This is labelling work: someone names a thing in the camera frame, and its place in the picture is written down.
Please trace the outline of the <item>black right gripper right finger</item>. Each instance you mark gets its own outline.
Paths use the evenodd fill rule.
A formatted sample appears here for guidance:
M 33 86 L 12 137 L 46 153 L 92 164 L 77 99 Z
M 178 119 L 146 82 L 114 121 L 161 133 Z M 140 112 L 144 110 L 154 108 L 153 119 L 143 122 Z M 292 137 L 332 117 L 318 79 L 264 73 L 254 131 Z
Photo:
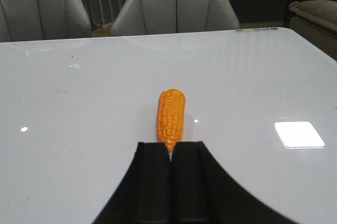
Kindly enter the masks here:
M 180 142 L 171 162 L 173 223 L 292 223 L 238 184 L 205 144 Z

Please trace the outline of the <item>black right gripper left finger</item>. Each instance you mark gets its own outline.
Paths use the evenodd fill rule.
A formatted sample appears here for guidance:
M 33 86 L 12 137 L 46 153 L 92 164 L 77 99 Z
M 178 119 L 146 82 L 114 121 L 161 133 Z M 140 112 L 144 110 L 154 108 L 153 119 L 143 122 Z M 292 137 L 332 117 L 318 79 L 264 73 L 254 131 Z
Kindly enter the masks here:
M 164 144 L 140 142 L 94 223 L 169 223 L 170 159 Z

